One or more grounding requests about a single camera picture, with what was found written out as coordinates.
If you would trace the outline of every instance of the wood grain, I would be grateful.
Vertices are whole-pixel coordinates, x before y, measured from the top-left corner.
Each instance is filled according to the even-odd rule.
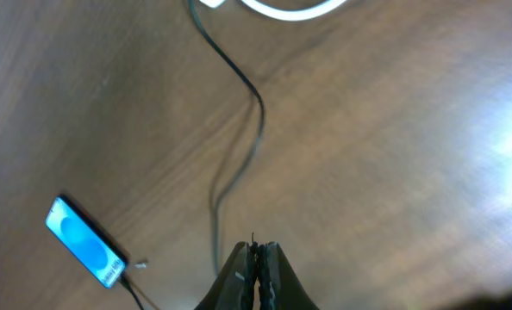
[[[512,0],[354,0],[298,23],[199,9],[268,108],[226,254],[278,241],[322,309],[512,289]],[[157,305],[193,308],[248,98],[184,2],[0,1],[0,309],[134,308],[45,228],[61,190],[148,257],[132,277]]]

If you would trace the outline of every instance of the white object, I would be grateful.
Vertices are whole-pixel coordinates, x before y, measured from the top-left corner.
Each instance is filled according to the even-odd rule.
[[[224,3],[225,0],[200,0],[202,3],[208,5],[210,8],[215,9],[220,4]],[[257,0],[241,0],[247,7],[257,11],[265,16],[278,19],[280,21],[287,22],[300,22],[306,21],[312,18],[316,18],[327,14],[333,9],[338,8],[341,4],[347,0],[327,0],[324,3],[317,4],[308,9],[300,10],[284,10],[276,9],[269,5],[263,4]]]

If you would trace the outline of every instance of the black cable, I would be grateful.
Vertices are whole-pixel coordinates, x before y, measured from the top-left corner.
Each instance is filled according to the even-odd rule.
[[[129,283],[128,276],[126,274],[123,274],[120,277],[120,284],[134,297],[135,302],[137,303],[137,306],[140,310],[144,310],[143,305],[141,304],[141,301],[137,297],[137,294],[134,292],[134,289],[132,288],[131,284]]]
[[[214,225],[212,226],[212,252],[213,252],[213,259],[214,259],[214,270],[215,273],[218,274],[220,272],[220,266],[219,266],[219,234],[218,234],[218,223],[219,223],[219,214],[220,207],[223,204],[223,200],[229,195],[233,187],[239,182],[240,178],[243,176],[243,174],[247,171],[248,166],[252,162],[254,155],[256,154],[256,150],[258,149],[259,142],[262,140],[262,136],[264,135],[264,126],[265,126],[265,106],[264,101],[262,100],[262,97],[259,95],[258,90],[256,90],[256,87],[250,82],[247,76],[239,69],[239,67],[229,58],[229,56],[224,53],[221,48],[210,38],[206,30],[204,29],[201,21],[198,18],[197,11],[195,10],[195,2],[194,0],[188,0],[189,1],[189,10],[191,13],[191,16],[193,18],[193,22],[197,26],[198,31],[201,33],[201,35],[204,37],[204,39],[210,44],[212,48],[214,48],[215,52],[218,53],[223,60],[235,71],[237,76],[242,80],[242,82],[248,87],[248,89],[253,93],[253,95],[258,99],[259,104],[259,122],[258,122],[258,132],[256,135],[256,138],[254,138],[254,141],[250,147],[250,150],[248,150],[247,155],[245,156],[244,160],[242,161],[242,164],[239,166],[237,171],[233,174],[233,177],[226,183],[225,187],[220,191],[217,198],[215,199],[215,202],[213,205],[210,206],[210,210],[212,212],[212,223]]]

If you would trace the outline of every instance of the tabletop surface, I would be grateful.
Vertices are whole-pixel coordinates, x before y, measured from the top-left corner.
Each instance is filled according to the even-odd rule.
[[[512,0],[197,9],[267,107],[225,255],[278,241],[321,309],[512,290]],[[129,273],[159,308],[192,309],[214,279],[209,188],[252,103],[185,1],[0,1],[0,309],[135,309],[46,228],[61,191],[148,259]]]

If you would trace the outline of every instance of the wooden table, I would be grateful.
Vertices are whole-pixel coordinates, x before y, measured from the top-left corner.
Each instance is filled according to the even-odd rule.
[[[278,241],[322,309],[512,289],[512,0],[199,11],[268,108],[226,255]],[[131,276],[161,309],[192,309],[213,282],[209,186],[250,102],[184,1],[0,1],[0,309],[135,309],[46,229],[61,190],[148,258]]]

